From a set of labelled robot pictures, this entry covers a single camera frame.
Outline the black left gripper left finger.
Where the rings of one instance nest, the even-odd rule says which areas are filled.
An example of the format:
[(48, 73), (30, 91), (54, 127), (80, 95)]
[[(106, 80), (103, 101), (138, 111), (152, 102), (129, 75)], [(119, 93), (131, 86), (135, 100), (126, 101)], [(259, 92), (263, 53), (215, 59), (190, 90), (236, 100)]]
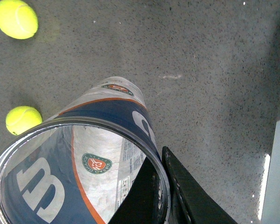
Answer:
[(159, 176), (146, 158), (123, 203), (113, 215), (110, 224), (159, 224)]

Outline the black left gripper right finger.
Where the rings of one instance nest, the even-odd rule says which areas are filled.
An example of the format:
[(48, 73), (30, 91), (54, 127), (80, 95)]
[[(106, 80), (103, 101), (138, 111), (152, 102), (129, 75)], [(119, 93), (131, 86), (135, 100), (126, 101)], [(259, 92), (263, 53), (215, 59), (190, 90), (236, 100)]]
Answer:
[(199, 185), (173, 152), (162, 148), (162, 163), (168, 175), (171, 193), (170, 224), (235, 224)]

